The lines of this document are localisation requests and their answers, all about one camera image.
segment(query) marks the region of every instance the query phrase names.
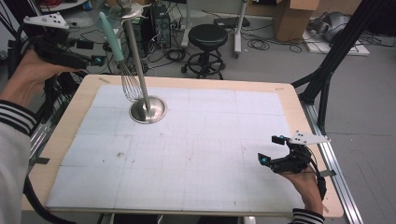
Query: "jacket sleeve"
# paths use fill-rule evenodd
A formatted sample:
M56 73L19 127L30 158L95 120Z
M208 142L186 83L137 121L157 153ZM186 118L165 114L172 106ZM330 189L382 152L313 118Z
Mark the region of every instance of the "jacket sleeve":
M0 100L0 223L21 223L21 196L27 175L35 115Z
M290 224L323 224L324 217L318 213L294 208L293 209L293 221Z

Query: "stool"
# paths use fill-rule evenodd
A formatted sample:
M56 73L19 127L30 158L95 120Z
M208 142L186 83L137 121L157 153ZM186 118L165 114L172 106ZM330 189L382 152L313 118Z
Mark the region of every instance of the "stool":
M219 78L223 80L220 70L225 68L225 63L221 59L219 47L223 46L227 39L227 32L215 24L203 24L191 28L190 42L204 52L193 54L181 67L181 72L186 73L189 67L193 73L197 74L197 78L219 74Z

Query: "black and white striped cuff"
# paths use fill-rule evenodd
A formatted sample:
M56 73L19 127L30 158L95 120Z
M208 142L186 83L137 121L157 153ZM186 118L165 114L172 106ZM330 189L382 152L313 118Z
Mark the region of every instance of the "black and white striped cuff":
M294 208L293 209L293 222L292 223L301 223L301 224L323 224L324 217L318 213Z
M29 134L36 123L32 111L4 100L0 100L0 122L25 134Z

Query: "whisk handle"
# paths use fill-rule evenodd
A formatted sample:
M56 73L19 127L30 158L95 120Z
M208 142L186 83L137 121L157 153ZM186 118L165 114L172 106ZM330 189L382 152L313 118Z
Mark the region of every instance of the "whisk handle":
M123 60L123 55L120 49L120 45L117 43L116 34L114 34L113 28L108 22L105 13L99 13L100 19L102 19L103 31L105 32L105 36L107 38L108 44L110 44L111 49L113 50L114 57L116 62Z

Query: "gray floor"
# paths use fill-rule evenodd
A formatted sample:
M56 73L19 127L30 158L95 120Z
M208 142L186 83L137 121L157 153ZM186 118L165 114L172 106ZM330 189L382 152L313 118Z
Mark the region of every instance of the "gray floor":
M214 16L193 19L194 24L212 23ZM255 29L270 24L263 18L249 18ZM271 37L272 28L251 31L261 37ZM270 44L268 50L257 50L242 42L242 54L233 54L233 32L220 48L227 67L222 72L226 80L291 83L314 72L326 55L292 52L289 46ZM396 188L394 162L396 161L396 119L393 112L396 96L396 48L366 46L368 57L347 56L332 78L327 110L326 130L332 139L332 148L340 163L346 182L361 212L364 223L396 223ZM187 52L198 51L189 46ZM160 56L153 54L151 59ZM162 59L149 67L169 63ZM183 63L171 63L150 69L147 76L195 78L192 73L182 74ZM98 73L102 68L89 68ZM78 223L96 223L98 214L61 214ZM22 223L47 223L31 212L24 212ZM285 218L257 217L257 223L287 223ZM166 223L188 223L170 217ZM326 223L348 223L346 217L328 218Z

